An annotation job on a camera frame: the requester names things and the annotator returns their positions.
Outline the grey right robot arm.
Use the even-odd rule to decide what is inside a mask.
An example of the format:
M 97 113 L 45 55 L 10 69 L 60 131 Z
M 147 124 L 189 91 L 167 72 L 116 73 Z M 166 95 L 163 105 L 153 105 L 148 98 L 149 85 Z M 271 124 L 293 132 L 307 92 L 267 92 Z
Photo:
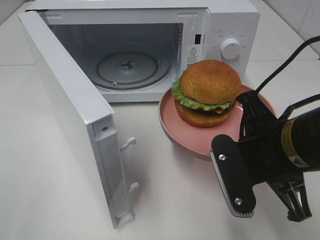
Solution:
M 297 117 L 294 110 L 319 100 L 319 95 L 289 105 L 280 117 L 262 102 L 255 90 L 240 94 L 239 139 L 219 134 L 210 156 L 231 214 L 250 218 L 256 207 L 253 186 L 267 183 L 288 209 L 290 221 L 311 217 L 304 173 L 320 169 L 320 110 Z

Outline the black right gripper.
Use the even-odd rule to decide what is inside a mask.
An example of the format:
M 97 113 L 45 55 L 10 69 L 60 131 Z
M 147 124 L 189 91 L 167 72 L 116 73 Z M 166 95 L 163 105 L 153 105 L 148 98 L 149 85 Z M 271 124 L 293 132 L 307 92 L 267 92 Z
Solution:
M 276 118 L 254 90 L 241 93 L 239 140 L 225 134 L 211 142 L 214 170 L 232 215 L 250 218 L 256 206 L 253 186 L 266 182 L 287 207 L 289 221 L 312 213 L 304 173 L 308 170 L 308 115 Z

